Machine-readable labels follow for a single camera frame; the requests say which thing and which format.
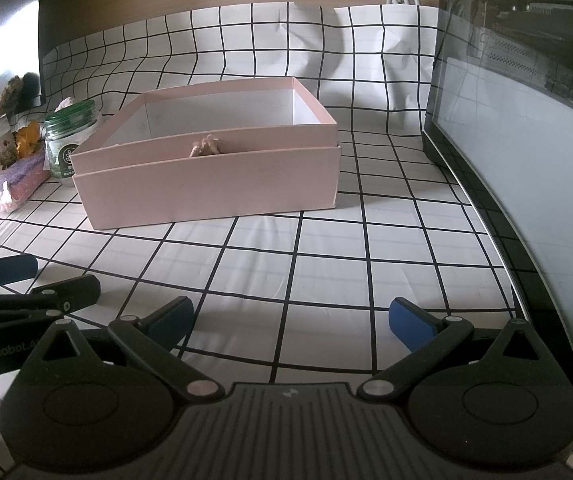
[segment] checkered cloth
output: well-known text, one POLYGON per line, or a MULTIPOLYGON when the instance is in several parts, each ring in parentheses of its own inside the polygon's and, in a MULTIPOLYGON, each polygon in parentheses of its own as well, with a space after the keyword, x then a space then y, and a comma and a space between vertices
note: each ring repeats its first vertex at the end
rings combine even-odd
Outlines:
MULTIPOLYGON (((508 276, 467 197, 430 163, 420 125, 438 9, 247 4, 131 23, 59 46, 44 60, 43 118, 68 96, 109 116, 140 92, 241 77, 296 76, 339 123, 337 207, 94 231, 73 188, 49 181, 0 215, 0 256, 39 258, 32 286, 92 272, 83 328, 145 316, 185 294, 196 307, 174 350, 235 381, 361 383, 408 351, 387 308, 406 297, 436 316, 502 326, 508 276)), ((137 196, 133 207, 138 207, 137 196)), ((12 376, 0 377, 0 396, 12 376)), ((10 465, 0 444, 0 470, 10 465)))

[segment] ribbed black surface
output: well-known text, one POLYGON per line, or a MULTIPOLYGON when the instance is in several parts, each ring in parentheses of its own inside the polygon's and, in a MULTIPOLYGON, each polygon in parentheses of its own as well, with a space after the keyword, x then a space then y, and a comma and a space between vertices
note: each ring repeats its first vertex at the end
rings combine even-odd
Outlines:
MULTIPOLYGON (((7 480, 81 478, 19 466, 7 480)), ((492 474, 446 462, 409 433, 396 409, 345 384, 239 384, 192 406, 153 452, 84 480, 573 479, 564 465, 492 474)))

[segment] blue gripper pad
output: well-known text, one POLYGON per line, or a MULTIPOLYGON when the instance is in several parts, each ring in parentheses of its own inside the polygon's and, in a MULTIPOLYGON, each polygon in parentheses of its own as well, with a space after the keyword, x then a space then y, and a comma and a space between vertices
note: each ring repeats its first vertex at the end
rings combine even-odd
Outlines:
POLYGON ((437 317, 404 298, 395 298, 389 306, 389 328, 405 346, 415 352, 442 330, 437 317))

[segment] pink box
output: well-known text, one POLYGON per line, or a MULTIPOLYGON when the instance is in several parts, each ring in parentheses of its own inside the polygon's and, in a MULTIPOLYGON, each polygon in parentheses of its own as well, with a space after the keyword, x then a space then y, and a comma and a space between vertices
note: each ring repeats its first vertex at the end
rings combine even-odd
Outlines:
POLYGON ((293 77, 155 90, 71 156, 95 229, 326 209, 340 173, 338 126, 293 77), (189 158, 212 134, 224 154, 189 158))

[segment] jar label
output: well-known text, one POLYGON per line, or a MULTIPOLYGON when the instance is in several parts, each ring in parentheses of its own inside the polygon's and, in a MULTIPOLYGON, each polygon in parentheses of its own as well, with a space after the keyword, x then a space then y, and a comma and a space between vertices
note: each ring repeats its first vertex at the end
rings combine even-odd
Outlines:
POLYGON ((71 164, 71 153, 73 153, 77 147, 77 144, 67 144, 61 147, 60 152, 57 154, 57 163, 60 166, 62 178, 69 178, 75 173, 75 171, 73 171, 73 165, 71 164))

